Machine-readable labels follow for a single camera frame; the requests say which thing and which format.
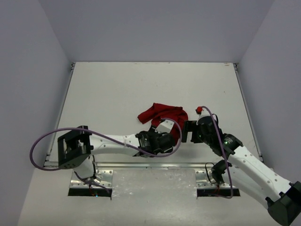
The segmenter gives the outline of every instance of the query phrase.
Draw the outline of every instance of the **red garment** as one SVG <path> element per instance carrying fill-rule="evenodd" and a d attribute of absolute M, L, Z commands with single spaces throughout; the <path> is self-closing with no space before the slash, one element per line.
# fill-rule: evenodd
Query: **red garment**
<path fill-rule="evenodd" d="M 138 115 L 138 119 L 141 123 L 145 124 L 152 119 L 151 124 L 155 127 L 160 124 L 162 118 L 175 120 L 180 125 L 181 130 L 183 130 L 184 122 L 188 120 L 188 115 L 182 107 L 174 107 L 158 103 L 154 103 L 150 109 Z M 177 142 L 180 138 L 180 132 L 177 126 L 174 126 L 170 133 L 173 135 L 175 142 Z"/>

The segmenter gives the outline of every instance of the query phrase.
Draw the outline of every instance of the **red cap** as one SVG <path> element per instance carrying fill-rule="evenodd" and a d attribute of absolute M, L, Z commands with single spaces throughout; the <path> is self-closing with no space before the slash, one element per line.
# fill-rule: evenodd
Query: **red cap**
<path fill-rule="evenodd" d="M 202 107 L 197 107 L 197 109 L 196 109 L 197 114 L 201 114 L 202 111 L 203 111 Z"/>

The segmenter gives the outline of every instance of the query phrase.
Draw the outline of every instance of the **red cloth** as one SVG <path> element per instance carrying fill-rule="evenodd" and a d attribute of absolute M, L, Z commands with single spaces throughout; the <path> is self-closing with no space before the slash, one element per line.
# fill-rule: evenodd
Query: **red cloth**
<path fill-rule="evenodd" d="M 138 115 L 138 119 L 141 123 L 145 124 L 149 120 L 152 120 L 151 124 L 155 127 L 160 124 L 162 118 L 175 120 L 180 125 L 181 130 L 183 130 L 184 122 L 188 120 L 188 115 L 182 107 L 174 107 L 158 103 L 154 103 L 150 109 Z M 174 125 L 170 133 L 173 135 L 175 142 L 177 142 L 180 138 L 180 132 L 177 126 Z"/>

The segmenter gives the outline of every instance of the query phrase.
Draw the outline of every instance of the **gray wall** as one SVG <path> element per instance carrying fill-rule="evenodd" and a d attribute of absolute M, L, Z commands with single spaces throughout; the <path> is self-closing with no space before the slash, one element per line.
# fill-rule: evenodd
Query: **gray wall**
<path fill-rule="evenodd" d="M 238 62 L 273 0 L 40 0 L 72 61 Z"/>
<path fill-rule="evenodd" d="M 2 0 L 0 31 L 0 225 L 14 226 L 33 173 L 29 149 L 55 127 L 70 62 L 37 0 Z"/>
<path fill-rule="evenodd" d="M 301 1 L 273 3 L 238 73 L 265 162 L 301 180 Z"/>

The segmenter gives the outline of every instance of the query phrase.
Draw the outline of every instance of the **white table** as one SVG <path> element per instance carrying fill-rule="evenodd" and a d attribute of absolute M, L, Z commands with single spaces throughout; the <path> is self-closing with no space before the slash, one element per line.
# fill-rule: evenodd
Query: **white table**
<path fill-rule="evenodd" d="M 76 63 L 59 128 L 88 125 L 104 134 L 137 133 L 150 126 L 137 115 L 154 102 L 182 106 L 191 120 L 197 118 L 197 106 L 208 106 L 223 131 L 258 156 L 234 67 L 228 63 Z M 48 164 L 57 164 L 56 151 L 55 142 Z M 196 199 L 193 165 L 219 161 L 203 144 L 183 144 L 167 158 L 106 154 L 97 160 L 106 166 L 155 167 L 114 170 L 112 200 L 67 196 L 71 170 L 36 169 L 19 226 L 277 226 L 243 192 L 232 200 Z"/>

